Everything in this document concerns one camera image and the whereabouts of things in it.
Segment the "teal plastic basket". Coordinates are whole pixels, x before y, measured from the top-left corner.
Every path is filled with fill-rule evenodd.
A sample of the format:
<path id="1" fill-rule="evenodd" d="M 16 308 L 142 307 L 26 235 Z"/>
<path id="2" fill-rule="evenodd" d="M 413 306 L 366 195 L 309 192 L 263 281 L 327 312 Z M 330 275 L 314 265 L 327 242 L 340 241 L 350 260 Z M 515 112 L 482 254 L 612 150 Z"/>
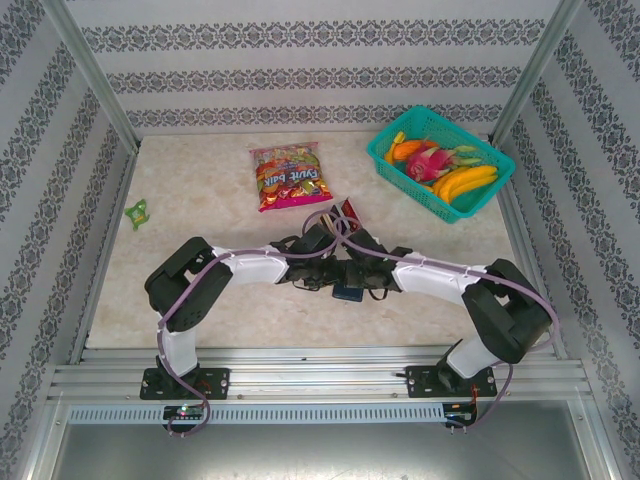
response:
<path id="1" fill-rule="evenodd" d="M 473 146 L 475 150 L 471 154 L 478 156 L 483 165 L 495 167 L 497 179 L 492 184 L 464 193 L 447 204 L 410 179 L 404 166 L 391 164 L 384 159 L 392 141 L 400 132 L 409 139 L 426 138 L 442 147 Z M 369 143 L 367 152 L 374 160 L 376 171 L 381 177 L 449 224 L 475 215 L 515 172 L 515 163 L 511 158 L 424 106 L 410 108 L 384 127 Z"/>

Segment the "yellow banana bunch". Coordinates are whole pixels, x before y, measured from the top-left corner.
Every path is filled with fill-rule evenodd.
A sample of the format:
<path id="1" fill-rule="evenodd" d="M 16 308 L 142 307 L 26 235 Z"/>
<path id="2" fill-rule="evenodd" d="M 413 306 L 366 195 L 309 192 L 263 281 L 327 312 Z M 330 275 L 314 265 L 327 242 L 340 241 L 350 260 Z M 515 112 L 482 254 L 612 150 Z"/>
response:
<path id="1" fill-rule="evenodd" d="M 437 180 L 433 193 L 451 204 L 463 194 L 494 183 L 498 179 L 497 172 L 493 166 L 461 167 Z"/>

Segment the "pink dragon fruit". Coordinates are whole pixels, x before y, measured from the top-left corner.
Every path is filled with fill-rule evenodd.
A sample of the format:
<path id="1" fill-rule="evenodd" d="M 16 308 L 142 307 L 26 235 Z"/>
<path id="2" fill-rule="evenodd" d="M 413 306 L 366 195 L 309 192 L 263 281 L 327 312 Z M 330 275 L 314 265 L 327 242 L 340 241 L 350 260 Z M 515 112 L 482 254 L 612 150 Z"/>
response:
<path id="1" fill-rule="evenodd" d="M 474 151 L 475 148 L 468 145 L 453 149 L 421 147 L 407 160 L 405 174 L 418 183 L 435 181 L 458 167 L 480 162 L 481 158 L 469 156 Z"/>

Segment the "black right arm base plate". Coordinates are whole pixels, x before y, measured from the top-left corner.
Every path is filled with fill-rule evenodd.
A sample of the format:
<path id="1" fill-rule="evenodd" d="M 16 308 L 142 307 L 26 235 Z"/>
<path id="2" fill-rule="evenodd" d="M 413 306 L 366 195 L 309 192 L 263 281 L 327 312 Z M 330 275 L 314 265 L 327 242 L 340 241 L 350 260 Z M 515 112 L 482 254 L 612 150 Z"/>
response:
<path id="1" fill-rule="evenodd" d="M 403 377 L 410 398 L 494 398 L 498 393 L 491 367 L 464 378 L 448 366 L 414 365 L 405 368 Z"/>

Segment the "small green candy wrapper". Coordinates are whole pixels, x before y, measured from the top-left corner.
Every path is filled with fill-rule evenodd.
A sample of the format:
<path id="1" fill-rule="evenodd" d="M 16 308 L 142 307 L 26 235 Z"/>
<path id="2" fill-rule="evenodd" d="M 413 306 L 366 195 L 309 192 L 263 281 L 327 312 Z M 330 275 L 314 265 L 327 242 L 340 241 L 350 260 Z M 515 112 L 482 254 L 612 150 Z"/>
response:
<path id="1" fill-rule="evenodd" d="M 141 225 L 150 219 L 150 214 L 147 212 L 146 200 L 141 199 L 132 207 L 125 208 L 124 215 L 131 221 L 133 231 L 136 232 Z"/>

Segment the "aluminium frame post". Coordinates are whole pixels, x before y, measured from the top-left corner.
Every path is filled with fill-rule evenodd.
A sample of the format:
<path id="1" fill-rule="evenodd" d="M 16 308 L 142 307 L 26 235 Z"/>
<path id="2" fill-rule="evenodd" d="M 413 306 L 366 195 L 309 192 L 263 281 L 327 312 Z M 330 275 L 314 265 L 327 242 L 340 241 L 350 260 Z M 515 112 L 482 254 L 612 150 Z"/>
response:
<path id="1" fill-rule="evenodd" d="M 73 56 L 85 80 L 93 90 L 119 138 L 130 152 L 139 152 L 140 140 L 122 108 L 106 74 L 99 65 L 81 28 L 65 0 L 39 0 L 62 41 Z"/>
<path id="2" fill-rule="evenodd" d="M 506 140 L 559 42 L 583 4 L 584 0 L 559 0 L 539 42 L 516 82 L 514 90 L 504 105 L 495 128 L 489 135 L 492 146 L 500 147 Z"/>

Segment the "small yellow fruit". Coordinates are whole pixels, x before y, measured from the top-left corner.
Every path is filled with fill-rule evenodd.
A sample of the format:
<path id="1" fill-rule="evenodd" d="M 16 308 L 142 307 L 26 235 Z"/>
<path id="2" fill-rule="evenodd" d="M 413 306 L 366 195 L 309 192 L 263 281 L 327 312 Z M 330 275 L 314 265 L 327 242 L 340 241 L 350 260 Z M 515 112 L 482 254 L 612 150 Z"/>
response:
<path id="1" fill-rule="evenodd" d="M 395 135 L 395 137 L 394 137 L 389 149 L 384 154 L 384 160 L 387 163 L 389 163 L 391 165 L 394 164 L 394 162 L 395 162 L 395 160 L 394 160 L 394 151 L 395 151 L 396 147 L 399 146 L 400 144 L 402 144 L 404 141 L 405 141 L 405 133 L 403 131 L 398 132 Z"/>

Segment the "small circuit board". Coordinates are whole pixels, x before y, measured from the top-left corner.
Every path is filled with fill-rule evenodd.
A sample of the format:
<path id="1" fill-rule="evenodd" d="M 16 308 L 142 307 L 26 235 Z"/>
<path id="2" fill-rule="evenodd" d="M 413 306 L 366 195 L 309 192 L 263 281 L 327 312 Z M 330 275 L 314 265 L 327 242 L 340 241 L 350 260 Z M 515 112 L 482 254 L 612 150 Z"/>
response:
<path id="1" fill-rule="evenodd" d="M 444 417 L 452 425 L 470 426 L 477 419 L 477 405 L 468 403 L 446 403 L 443 405 Z"/>
<path id="2" fill-rule="evenodd" d="M 196 421 L 203 418 L 204 408 L 199 405 L 179 405 L 165 406 L 163 410 L 163 419 L 169 420 L 185 420 Z"/>

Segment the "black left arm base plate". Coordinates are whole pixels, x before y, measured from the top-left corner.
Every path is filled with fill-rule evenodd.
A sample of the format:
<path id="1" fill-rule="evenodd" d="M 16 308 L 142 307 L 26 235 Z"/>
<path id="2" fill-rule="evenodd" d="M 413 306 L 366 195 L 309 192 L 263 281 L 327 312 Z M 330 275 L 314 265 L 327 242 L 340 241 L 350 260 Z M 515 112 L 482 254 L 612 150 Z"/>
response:
<path id="1" fill-rule="evenodd" d="M 225 400 L 230 384 L 230 370 L 226 368 L 196 367 L 182 380 L 203 394 L 208 400 Z M 196 400 L 198 396 L 187 390 L 163 368 L 144 371 L 139 397 L 142 400 Z"/>

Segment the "black credit card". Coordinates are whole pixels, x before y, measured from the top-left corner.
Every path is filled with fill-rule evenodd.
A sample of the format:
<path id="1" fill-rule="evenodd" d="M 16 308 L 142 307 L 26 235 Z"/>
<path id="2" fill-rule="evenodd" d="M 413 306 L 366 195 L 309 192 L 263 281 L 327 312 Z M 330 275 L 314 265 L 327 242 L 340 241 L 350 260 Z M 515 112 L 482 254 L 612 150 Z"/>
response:
<path id="1" fill-rule="evenodd" d="M 356 231 L 360 226 L 359 220 L 342 216 L 338 209 L 332 209 L 329 216 L 333 220 L 334 232 L 342 235 L 350 234 Z"/>

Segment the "orange mango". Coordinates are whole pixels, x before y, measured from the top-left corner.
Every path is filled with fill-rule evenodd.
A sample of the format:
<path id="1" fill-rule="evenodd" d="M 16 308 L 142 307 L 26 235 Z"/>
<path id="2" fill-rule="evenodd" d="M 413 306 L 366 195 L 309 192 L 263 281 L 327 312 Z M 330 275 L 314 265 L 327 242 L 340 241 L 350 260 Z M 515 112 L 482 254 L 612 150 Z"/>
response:
<path id="1" fill-rule="evenodd" d="M 392 152 L 394 162 L 407 161 L 414 153 L 424 147 L 422 140 L 408 140 L 397 144 Z"/>

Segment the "colourful fruit candy bag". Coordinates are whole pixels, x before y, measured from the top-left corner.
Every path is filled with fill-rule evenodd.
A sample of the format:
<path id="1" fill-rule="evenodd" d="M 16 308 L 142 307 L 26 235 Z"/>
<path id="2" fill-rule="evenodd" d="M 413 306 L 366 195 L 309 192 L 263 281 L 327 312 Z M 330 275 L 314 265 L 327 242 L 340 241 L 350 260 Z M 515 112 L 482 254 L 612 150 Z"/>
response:
<path id="1" fill-rule="evenodd" d="M 302 142 L 250 151 L 255 167 L 259 212 L 333 199 L 317 150 L 317 142 Z"/>

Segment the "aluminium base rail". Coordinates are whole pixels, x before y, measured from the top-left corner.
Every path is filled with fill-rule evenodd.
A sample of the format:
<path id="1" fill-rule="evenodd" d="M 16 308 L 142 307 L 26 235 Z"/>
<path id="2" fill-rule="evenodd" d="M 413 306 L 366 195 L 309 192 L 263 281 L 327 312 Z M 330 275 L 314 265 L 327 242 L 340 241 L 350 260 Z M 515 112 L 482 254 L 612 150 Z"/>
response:
<path id="1" fill-rule="evenodd" d="M 400 373 L 409 365 L 436 363 L 443 346 L 336 348 L 201 348 L 204 367 L 229 369 L 231 403 L 372 403 L 405 401 Z M 79 363 L 58 365 L 46 400 L 67 404 L 124 404 L 139 399 L 152 349 L 87 349 Z M 592 388 L 579 360 L 562 359 L 552 348 L 530 353 L 512 371 L 495 370 L 506 400 L 575 400 Z"/>

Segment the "aluminium side rail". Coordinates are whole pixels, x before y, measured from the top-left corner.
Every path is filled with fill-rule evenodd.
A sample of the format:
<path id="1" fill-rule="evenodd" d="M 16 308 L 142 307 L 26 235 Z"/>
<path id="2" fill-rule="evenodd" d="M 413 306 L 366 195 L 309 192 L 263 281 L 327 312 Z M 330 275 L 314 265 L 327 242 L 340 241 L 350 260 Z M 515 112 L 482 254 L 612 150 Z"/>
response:
<path id="1" fill-rule="evenodd" d="M 516 264 L 537 292 L 550 304 L 556 314 L 557 321 L 549 328 L 546 343 L 548 347 L 553 348 L 554 354 L 558 359 L 566 359 L 569 357 L 569 354 L 567 353 L 563 338 L 564 331 L 561 323 L 562 311 L 557 309 L 554 297 L 549 291 L 544 268 L 534 242 L 532 224 L 526 216 L 526 214 L 529 213 L 529 210 L 525 209 L 526 198 L 523 196 L 524 191 L 519 184 L 520 180 L 526 180 L 527 177 L 525 173 L 521 172 L 518 155 L 513 155 L 512 159 L 514 160 L 516 169 L 498 193 L 498 203 Z"/>
<path id="2" fill-rule="evenodd" d="M 89 279 L 89 285 L 80 309 L 77 328 L 74 331 L 70 349 L 65 360 L 66 364 L 78 364 L 82 359 L 106 271 L 108 269 L 109 259 L 119 229 L 120 217 L 123 214 L 124 204 L 131 185 L 138 154 L 139 149 L 135 149 L 127 157 L 126 163 L 119 177 L 117 189 L 108 210 L 109 216 L 101 237 L 100 249 L 96 254 L 92 275 Z"/>

